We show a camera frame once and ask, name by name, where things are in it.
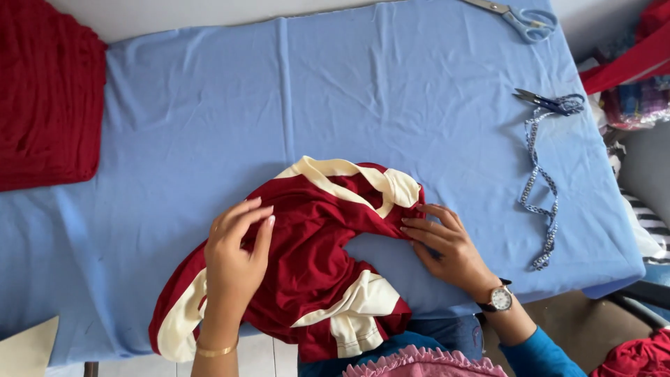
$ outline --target watch face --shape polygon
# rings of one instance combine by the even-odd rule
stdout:
[[[496,288],[491,294],[491,304],[499,311],[507,310],[512,306],[512,295],[505,288]]]

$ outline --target pink ruffled fabric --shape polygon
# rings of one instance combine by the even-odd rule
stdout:
[[[343,377],[507,377],[503,369],[490,359],[468,360],[460,351],[452,353],[419,349],[408,345],[397,354],[382,356],[376,363],[349,365]]]

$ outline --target scissors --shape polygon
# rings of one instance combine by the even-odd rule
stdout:
[[[486,0],[463,0],[466,3],[497,13],[507,21],[526,43],[536,43],[547,39],[558,26],[558,18],[550,11],[542,9],[518,9]]]
[[[521,94],[516,94],[512,93],[514,96],[516,96],[519,99],[522,99],[524,101],[528,101],[530,103],[534,103],[540,107],[544,107],[545,109],[551,111],[552,113],[558,113],[561,115],[570,116],[575,113],[575,111],[572,110],[565,110],[561,107],[561,104],[554,101],[553,99],[548,99],[539,95],[536,95],[535,93],[531,93],[529,91],[525,91],[523,89],[515,89],[517,92]]]

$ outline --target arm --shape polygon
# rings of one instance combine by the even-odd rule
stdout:
[[[458,215],[447,207],[424,205],[419,211],[437,217],[442,224],[425,219],[403,219],[401,228],[412,242],[414,251],[428,271],[448,284],[465,290],[478,303],[488,303],[501,282],[486,266],[470,240]],[[434,258],[426,246],[439,253]],[[512,296],[508,311],[484,313],[498,334],[501,350],[518,377],[585,376],[528,316]]]
[[[219,215],[210,228],[205,246],[207,307],[198,338],[198,352],[191,377],[237,377],[237,339],[247,305],[261,285],[267,269],[267,254],[275,217],[272,207],[261,206],[261,198],[243,201]],[[253,252],[240,248],[249,226],[259,227]],[[221,354],[222,350],[232,351]],[[220,353],[204,356],[207,352]]]

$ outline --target hand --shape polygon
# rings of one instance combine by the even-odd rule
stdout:
[[[412,242],[419,259],[436,278],[465,290],[478,303],[488,303],[491,290],[502,283],[486,267],[458,215],[436,204],[423,205],[419,211],[437,217],[442,223],[403,219],[407,227],[401,230],[419,241]],[[440,257],[434,258],[424,244],[440,253]]]
[[[205,245],[207,265],[207,307],[225,307],[230,315],[242,317],[261,285],[267,269],[275,217],[273,207],[261,206],[261,198],[238,203],[212,222]],[[264,220],[258,229],[254,250],[240,247],[249,226]]]

